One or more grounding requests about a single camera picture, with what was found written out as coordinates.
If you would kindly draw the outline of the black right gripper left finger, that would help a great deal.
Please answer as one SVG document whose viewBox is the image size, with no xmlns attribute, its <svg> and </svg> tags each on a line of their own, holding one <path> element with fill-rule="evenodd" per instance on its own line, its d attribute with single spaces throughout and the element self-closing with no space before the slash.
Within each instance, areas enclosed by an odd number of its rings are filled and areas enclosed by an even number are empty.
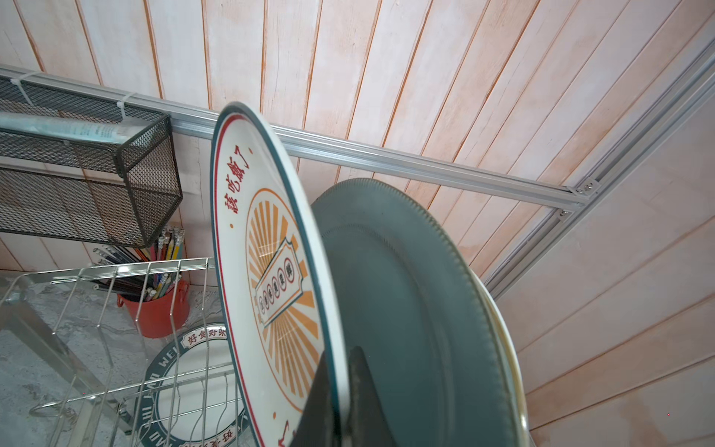
<svg viewBox="0 0 715 447">
<path fill-rule="evenodd" d="M 328 447 L 340 444 L 339 423 L 333 407 L 333 394 L 331 368 L 326 353 L 323 352 L 290 447 Z"/>
</svg>

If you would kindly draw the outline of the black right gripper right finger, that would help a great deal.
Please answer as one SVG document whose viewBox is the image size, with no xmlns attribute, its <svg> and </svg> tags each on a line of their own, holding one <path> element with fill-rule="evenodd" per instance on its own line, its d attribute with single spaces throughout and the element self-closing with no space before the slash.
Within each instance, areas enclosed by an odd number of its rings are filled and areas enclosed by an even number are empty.
<svg viewBox="0 0 715 447">
<path fill-rule="evenodd" d="M 350 351 L 350 414 L 348 428 L 353 446 L 397 446 L 362 348 Z"/>
</svg>

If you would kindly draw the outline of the white green clover plate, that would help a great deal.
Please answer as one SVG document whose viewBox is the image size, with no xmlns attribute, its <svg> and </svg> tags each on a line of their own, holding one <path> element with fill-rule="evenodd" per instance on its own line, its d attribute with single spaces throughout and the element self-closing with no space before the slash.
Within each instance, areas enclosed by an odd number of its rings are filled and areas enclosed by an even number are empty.
<svg viewBox="0 0 715 447">
<path fill-rule="evenodd" d="M 506 327 L 506 322 L 487 288 L 474 272 L 471 272 L 471 274 L 477 284 L 478 294 L 487 309 L 487 313 L 493 325 L 493 331 L 495 332 L 500 359 L 506 376 L 506 388 L 509 394 L 508 400 L 516 425 L 516 446 L 534 446 L 529 431 L 527 401 L 521 376 L 521 368 L 519 368 L 517 352 L 514 348 L 508 327 Z"/>
</svg>

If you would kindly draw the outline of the large teal plate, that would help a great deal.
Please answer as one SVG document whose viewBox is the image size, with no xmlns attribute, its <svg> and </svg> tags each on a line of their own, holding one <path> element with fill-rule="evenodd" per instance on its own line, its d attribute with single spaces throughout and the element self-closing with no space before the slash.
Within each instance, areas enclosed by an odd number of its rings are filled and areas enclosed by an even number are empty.
<svg viewBox="0 0 715 447">
<path fill-rule="evenodd" d="M 363 349 L 397 446 L 516 446 L 493 325 L 438 221 L 365 178 L 333 186 L 312 210 L 346 349 Z"/>
</svg>

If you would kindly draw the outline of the stainless steel dish rack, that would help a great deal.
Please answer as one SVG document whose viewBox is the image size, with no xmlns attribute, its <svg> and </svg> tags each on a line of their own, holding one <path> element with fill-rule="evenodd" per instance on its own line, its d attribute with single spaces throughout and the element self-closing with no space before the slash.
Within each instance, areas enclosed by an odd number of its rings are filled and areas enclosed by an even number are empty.
<svg viewBox="0 0 715 447">
<path fill-rule="evenodd" d="M 189 283 L 181 329 L 150 339 L 117 296 L 158 299 Z M 139 387 L 180 333 L 223 324 L 209 258 L 1 276 L 1 443 L 139 446 Z"/>
</svg>

